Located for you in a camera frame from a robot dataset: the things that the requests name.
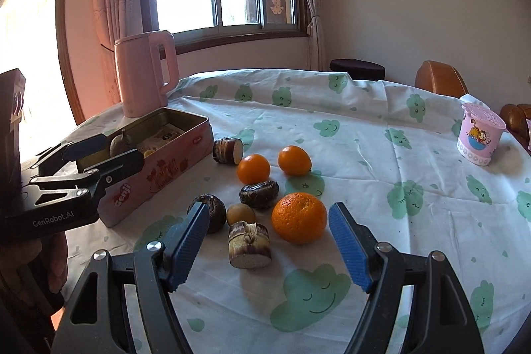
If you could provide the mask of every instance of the metal screw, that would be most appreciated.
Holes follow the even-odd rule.
[[[376,245],[376,248],[378,248],[378,250],[380,252],[391,252],[392,250],[392,246],[390,243],[387,243],[387,242],[378,242],[378,244]]]
[[[100,261],[101,259],[104,259],[106,256],[107,256],[107,251],[100,249],[94,252],[94,255],[92,255],[92,258]]]
[[[439,250],[435,250],[432,252],[432,258],[435,260],[435,261],[444,261],[444,259],[446,258],[444,256],[444,253],[442,253],[441,251]]]
[[[163,244],[157,240],[153,240],[153,242],[149,242],[147,245],[147,248],[150,251],[159,250],[161,247],[163,247]]]

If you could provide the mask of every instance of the white wall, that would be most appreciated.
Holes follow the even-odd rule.
[[[142,31],[140,2],[127,25],[130,34]],[[87,118],[107,108],[92,0],[65,0],[66,37],[72,74]],[[230,44],[179,55],[181,77],[196,72],[240,68],[306,69],[307,38],[278,38]]]
[[[531,0],[323,0],[321,16],[329,60],[376,62],[408,85],[437,60],[493,110],[531,99]]]

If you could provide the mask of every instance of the pink cup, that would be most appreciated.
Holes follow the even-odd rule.
[[[465,116],[457,139],[457,149],[470,162],[486,166],[496,150],[505,122],[488,108],[467,102]]]

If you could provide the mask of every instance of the electric kettle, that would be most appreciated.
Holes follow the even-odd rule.
[[[164,83],[159,45],[164,46],[169,79]],[[114,55],[124,115],[137,118],[168,105],[166,93],[179,83],[175,41],[169,31],[116,40]]]

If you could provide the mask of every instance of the orange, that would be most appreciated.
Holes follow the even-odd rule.
[[[271,223],[282,239],[303,245],[323,235],[327,226],[327,209],[309,193],[289,193],[274,207]]]
[[[241,183],[252,184],[265,182],[269,179],[271,166],[266,158],[258,153],[245,156],[238,164],[236,174]]]
[[[303,176],[312,168],[312,160],[304,149],[287,146],[278,153],[278,166],[288,176]]]

